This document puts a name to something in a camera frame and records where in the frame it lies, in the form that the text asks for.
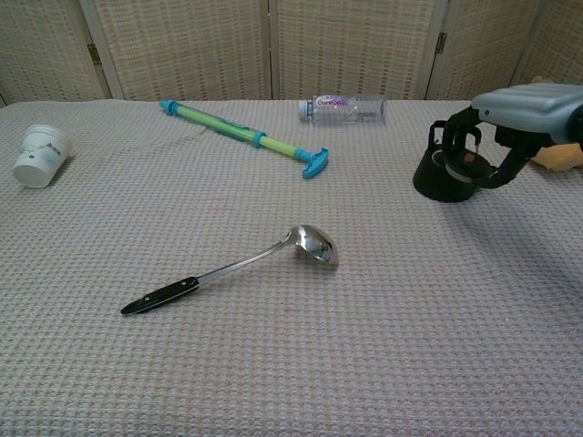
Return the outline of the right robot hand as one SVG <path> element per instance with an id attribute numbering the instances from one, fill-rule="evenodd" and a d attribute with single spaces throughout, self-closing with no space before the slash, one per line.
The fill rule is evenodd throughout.
<path id="1" fill-rule="evenodd" d="M 499 166 L 465 147 L 469 134 L 480 142 L 482 123 L 494 126 L 495 142 L 509 149 Z M 531 83 L 480 94 L 445 121 L 442 136 L 446 172 L 488 189 L 511 182 L 540 149 L 563 144 L 582 144 L 581 85 Z"/>

